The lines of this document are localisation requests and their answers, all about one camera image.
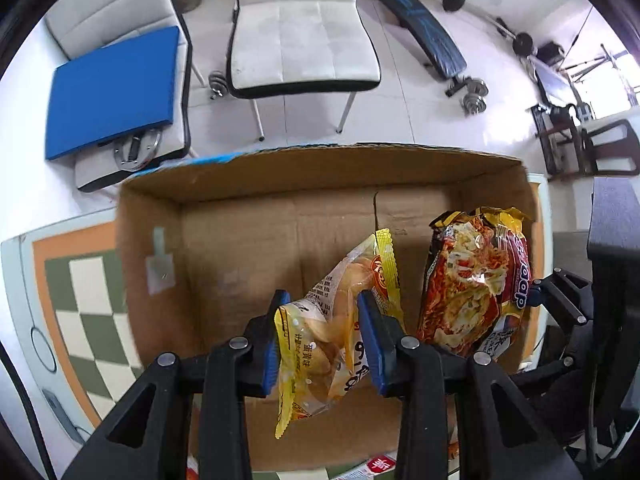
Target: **orange border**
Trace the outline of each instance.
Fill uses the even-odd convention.
[[[108,222],[79,231],[43,238],[42,240],[35,241],[32,246],[36,286],[42,306],[42,315],[47,324],[49,336],[51,337],[53,348],[56,351],[56,357],[58,358],[58,362],[60,362],[60,367],[65,375],[66,382],[76,396],[78,404],[80,404],[85,415],[94,425],[94,428],[96,428],[102,419],[95,410],[82,384],[80,384],[78,376],[69,360],[60,327],[58,326],[58,320],[56,319],[56,313],[53,310],[51,298],[49,297],[49,287],[47,286],[44,262],[52,258],[73,256],[74,254],[113,250],[116,247],[115,222]]]

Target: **tile grout line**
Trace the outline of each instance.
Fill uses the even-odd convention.
[[[391,50],[391,44],[389,43],[389,38],[386,35],[385,25],[382,23],[382,20],[380,19],[380,15],[378,14],[378,7],[376,6],[376,4],[373,5],[373,10],[376,11],[376,16],[378,17],[378,21],[380,22],[380,27],[382,27],[382,33],[385,35],[385,41],[387,46],[389,47],[389,53],[391,54],[391,59],[394,62],[394,69],[396,69],[396,77],[398,78],[398,82],[400,83],[400,89],[402,91],[402,100],[404,100],[404,109],[406,110],[406,118],[409,119],[409,128],[411,128],[411,138],[414,140],[414,144],[415,144],[416,142],[415,142],[415,135],[414,135],[414,125],[411,122],[411,115],[409,115],[409,107],[406,102],[406,96],[404,95],[404,87],[402,86],[402,79],[400,79],[400,74],[398,73],[396,58],[394,57],[394,53]]]

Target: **blue board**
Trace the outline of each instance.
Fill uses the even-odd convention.
[[[420,0],[380,2],[411,32],[441,78],[450,79],[466,69],[465,58],[458,46]]]
[[[45,158],[174,121],[178,27],[98,48],[59,66]]]

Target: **yellow snack package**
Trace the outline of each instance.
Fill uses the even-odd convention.
[[[328,409],[369,371],[358,328],[358,294],[370,289],[380,312],[404,327],[389,229],[363,241],[301,300],[274,316],[280,348],[276,438],[291,420]]]

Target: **chair leg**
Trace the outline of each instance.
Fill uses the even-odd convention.
[[[204,81],[204,76],[202,75],[202,72],[198,69],[198,67],[193,62],[193,60],[191,60],[191,69],[193,70],[193,73],[196,75],[196,78],[198,79],[198,81],[200,82],[200,85],[203,88],[206,88],[207,87],[207,82]]]
[[[351,92],[349,94],[349,98],[347,99],[347,105],[344,107],[344,111],[342,112],[342,117],[340,118],[340,124],[336,128],[335,132],[337,134],[342,133],[342,129],[344,128],[344,123],[347,121],[347,116],[349,115],[349,111],[351,110],[351,105],[353,105],[353,100],[356,98],[356,92]]]
[[[262,121],[260,120],[260,112],[258,111],[258,101],[255,99],[251,99],[251,110],[254,111],[255,122],[258,125],[258,133],[260,133],[258,140],[262,142],[264,140],[264,130],[262,129]]]

